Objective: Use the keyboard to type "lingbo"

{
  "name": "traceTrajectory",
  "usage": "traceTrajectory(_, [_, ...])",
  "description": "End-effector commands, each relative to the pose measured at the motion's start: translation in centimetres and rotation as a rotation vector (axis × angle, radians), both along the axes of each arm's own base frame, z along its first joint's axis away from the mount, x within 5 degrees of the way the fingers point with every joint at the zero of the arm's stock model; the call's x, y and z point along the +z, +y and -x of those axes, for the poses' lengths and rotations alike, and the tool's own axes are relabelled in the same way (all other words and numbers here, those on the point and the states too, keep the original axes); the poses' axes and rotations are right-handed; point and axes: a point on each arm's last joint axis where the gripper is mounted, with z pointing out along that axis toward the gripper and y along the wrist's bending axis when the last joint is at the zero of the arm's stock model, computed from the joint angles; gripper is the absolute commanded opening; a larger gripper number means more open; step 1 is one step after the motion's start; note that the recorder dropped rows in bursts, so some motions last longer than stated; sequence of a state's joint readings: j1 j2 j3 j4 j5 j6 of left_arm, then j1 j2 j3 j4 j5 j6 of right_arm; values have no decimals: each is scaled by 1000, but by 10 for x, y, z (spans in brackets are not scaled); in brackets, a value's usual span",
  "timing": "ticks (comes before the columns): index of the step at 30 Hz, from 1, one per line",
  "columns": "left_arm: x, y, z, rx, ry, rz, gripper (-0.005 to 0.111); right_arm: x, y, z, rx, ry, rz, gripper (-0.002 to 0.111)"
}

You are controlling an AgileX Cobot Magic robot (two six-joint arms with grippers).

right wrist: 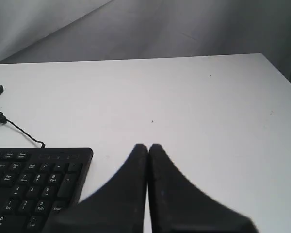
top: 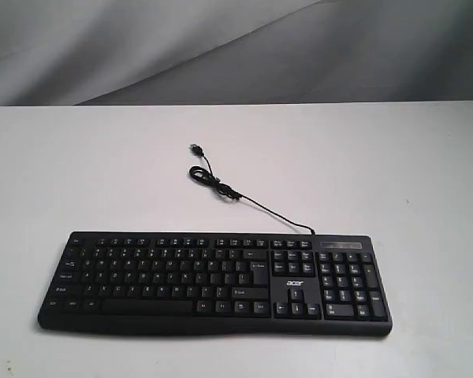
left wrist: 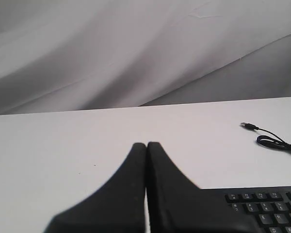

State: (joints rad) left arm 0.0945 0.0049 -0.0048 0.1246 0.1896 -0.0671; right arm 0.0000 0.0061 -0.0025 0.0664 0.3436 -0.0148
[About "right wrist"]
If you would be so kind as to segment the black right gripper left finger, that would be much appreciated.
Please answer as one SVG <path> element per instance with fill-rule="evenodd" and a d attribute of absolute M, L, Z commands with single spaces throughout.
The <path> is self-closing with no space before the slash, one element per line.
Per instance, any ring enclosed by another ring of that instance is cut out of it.
<path fill-rule="evenodd" d="M 53 215 L 45 233 L 141 233 L 147 194 L 147 148 L 136 144 L 119 170 L 95 193 Z"/>

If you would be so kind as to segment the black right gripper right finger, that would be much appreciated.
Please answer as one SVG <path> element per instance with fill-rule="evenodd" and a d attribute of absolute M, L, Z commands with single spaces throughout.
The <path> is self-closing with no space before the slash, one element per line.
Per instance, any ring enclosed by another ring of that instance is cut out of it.
<path fill-rule="evenodd" d="M 148 196 L 154 233 L 258 232 L 250 218 L 193 185 L 160 144 L 153 144 L 149 150 Z"/>

